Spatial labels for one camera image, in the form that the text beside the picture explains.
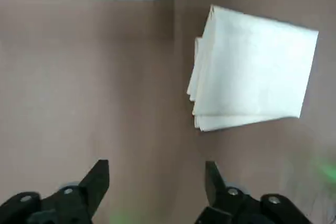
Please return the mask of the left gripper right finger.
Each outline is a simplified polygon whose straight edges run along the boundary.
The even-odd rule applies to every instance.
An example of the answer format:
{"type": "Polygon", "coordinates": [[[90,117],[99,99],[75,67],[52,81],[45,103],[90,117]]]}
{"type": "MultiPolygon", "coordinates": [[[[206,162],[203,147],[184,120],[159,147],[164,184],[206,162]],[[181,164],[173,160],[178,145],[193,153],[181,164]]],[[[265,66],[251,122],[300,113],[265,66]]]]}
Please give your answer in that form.
{"type": "Polygon", "coordinates": [[[287,197],[265,194],[259,200],[223,180],[214,161],[205,162],[208,206],[196,223],[309,224],[311,221],[287,197]]]}

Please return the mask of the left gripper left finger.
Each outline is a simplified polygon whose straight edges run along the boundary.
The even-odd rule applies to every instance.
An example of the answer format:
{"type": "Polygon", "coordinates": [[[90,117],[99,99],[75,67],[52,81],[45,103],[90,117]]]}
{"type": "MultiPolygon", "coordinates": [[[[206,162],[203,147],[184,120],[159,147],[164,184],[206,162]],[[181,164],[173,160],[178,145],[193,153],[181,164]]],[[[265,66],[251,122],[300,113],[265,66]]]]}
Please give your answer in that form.
{"type": "Polygon", "coordinates": [[[25,191],[1,204],[1,223],[92,223],[109,188],[109,161],[98,160],[77,185],[52,195],[25,191]]]}

